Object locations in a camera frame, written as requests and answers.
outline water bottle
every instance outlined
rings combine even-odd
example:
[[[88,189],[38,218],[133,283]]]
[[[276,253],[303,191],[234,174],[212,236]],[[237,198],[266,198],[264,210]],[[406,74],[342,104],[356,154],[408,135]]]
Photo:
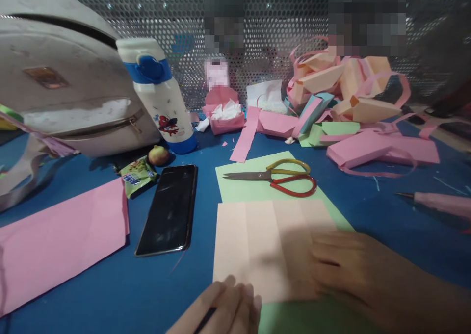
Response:
[[[196,148],[182,93],[158,42],[153,38],[119,39],[116,46],[134,90],[170,149],[186,154]]]

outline small apple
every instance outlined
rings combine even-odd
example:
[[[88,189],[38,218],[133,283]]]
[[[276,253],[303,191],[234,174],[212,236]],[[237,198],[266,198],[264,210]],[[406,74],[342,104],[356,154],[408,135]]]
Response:
[[[154,166],[162,166],[170,158],[170,153],[164,147],[154,145],[149,151],[149,162]]]

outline blue table surface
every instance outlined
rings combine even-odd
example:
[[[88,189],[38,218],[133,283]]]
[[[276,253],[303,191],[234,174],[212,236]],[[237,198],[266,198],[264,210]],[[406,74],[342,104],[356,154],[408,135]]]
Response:
[[[417,130],[401,123],[405,135]],[[199,168],[191,246],[170,274],[181,253],[136,258],[137,246],[156,187],[129,200],[129,243],[75,278],[30,301],[0,320],[0,331],[24,333],[162,333],[211,283],[217,204],[221,196],[214,168],[231,163],[231,149],[240,132],[214,137],[197,133],[199,147],[179,155],[173,165]],[[0,165],[14,165],[26,135],[0,147]],[[248,159],[290,150],[308,163],[311,175],[358,232],[365,232],[422,269],[471,288],[471,236],[460,234],[468,223],[432,212],[394,192],[434,192],[456,195],[433,177],[466,192],[471,167],[463,153],[437,142],[441,163],[419,167],[399,179],[355,177],[341,172],[325,150],[286,145],[281,139],[256,134]],[[364,171],[406,173],[407,166],[373,162]],[[109,182],[116,177],[109,158],[83,155],[52,160],[41,168],[43,184],[22,203],[1,214],[0,227]]]

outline yellow scissors handle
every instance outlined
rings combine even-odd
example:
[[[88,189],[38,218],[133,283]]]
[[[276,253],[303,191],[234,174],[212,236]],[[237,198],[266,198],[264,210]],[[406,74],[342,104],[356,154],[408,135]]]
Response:
[[[278,169],[275,169],[275,167],[277,167],[278,165],[281,165],[282,163],[294,163],[296,165],[299,165],[301,166],[304,171],[291,171],[291,170],[278,170]],[[284,174],[284,175],[293,175],[293,176],[297,176],[297,175],[308,175],[310,172],[311,172],[311,168],[309,167],[308,164],[302,162],[302,161],[299,161],[299,160],[295,160],[295,159],[281,159],[281,160],[278,160],[277,162],[275,163],[272,163],[270,166],[267,166],[266,170],[270,170],[271,173],[273,174]]]

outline candy wrapper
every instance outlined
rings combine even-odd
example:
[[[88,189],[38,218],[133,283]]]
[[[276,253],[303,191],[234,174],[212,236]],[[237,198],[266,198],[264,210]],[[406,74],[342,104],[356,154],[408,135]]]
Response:
[[[155,173],[143,156],[139,160],[130,163],[123,168],[119,174],[124,180],[124,191],[126,197],[129,199],[132,193],[136,192],[149,182],[156,180],[157,173]]]

